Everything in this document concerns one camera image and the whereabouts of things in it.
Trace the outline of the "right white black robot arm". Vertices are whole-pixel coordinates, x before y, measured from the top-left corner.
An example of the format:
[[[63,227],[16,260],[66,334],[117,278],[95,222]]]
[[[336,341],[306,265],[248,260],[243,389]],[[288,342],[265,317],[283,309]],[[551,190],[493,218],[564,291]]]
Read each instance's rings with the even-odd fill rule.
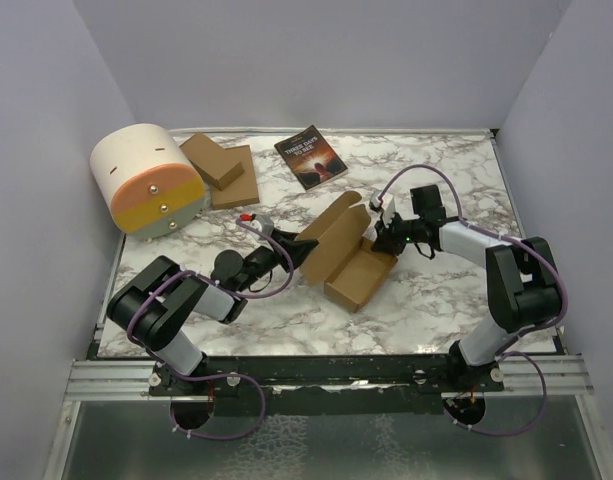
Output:
[[[372,250],[400,256],[412,245],[429,260],[452,254],[485,270],[487,315],[451,345],[443,366],[426,374],[428,380],[467,391],[521,336],[563,312],[563,289],[543,238],[503,239],[450,217],[436,185],[415,188],[410,195],[413,219],[402,218],[385,194],[372,196],[370,208],[379,214]]]

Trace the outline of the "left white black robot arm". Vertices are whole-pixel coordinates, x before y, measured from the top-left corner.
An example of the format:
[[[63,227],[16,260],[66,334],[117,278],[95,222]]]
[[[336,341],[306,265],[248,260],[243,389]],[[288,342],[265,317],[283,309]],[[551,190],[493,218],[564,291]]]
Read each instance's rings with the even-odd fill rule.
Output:
[[[295,233],[276,228],[260,236],[268,244],[247,256],[235,250],[220,252],[209,277],[159,256],[108,303],[108,319],[121,327],[131,342],[173,371],[172,382],[185,394],[200,392],[207,380],[201,365],[206,354],[182,331],[188,317],[197,313],[222,324],[234,322],[250,300],[281,292],[253,291],[254,283],[270,277],[277,267],[293,276],[318,246],[316,240],[299,240]]]

